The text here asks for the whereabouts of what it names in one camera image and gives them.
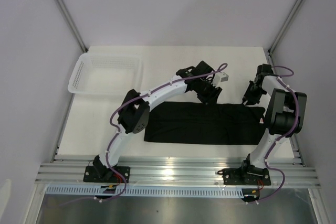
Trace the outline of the black t-shirt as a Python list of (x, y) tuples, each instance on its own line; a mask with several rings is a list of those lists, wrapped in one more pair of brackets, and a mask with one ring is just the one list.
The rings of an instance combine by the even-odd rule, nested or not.
[(257, 145), (265, 108), (243, 104), (164, 102), (150, 112), (144, 141), (197, 145)]

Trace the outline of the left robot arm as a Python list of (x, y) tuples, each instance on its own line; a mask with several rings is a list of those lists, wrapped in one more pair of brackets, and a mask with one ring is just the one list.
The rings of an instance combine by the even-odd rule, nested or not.
[(143, 92), (137, 92), (135, 89), (128, 91), (122, 104), (110, 118), (111, 126), (115, 127), (114, 136), (107, 148), (93, 160), (95, 175), (102, 182), (113, 178), (117, 172), (114, 167), (118, 164), (128, 137), (144, 130), (149, 122), (150, 112), (166, 100), (194, 91), (203, 104), (215, 104), (222, 88), (215, 84), (214, 80), (227, 66), (227, 63), (223, 63), (214, 70), (201, 61), (195, 67), (178, 70), (170, 80), (156, 88)]

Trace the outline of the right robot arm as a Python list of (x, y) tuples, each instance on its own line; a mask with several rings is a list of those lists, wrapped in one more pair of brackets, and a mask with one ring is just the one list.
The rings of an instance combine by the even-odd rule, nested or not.
[(255, 79), (249, 82), (243, 95), (244, 105), (256, 105), (263, 95), (270, 100), (263, 119), (265, 133), (257, 147), (242, 163), (240, 179), (251, 184), (263, 171), (269, 169), (270, 159), (287, 138), (301, 131), (307, 95), (294, 91), (282, 76), (276, 75), (271, 65), (258, 66)]

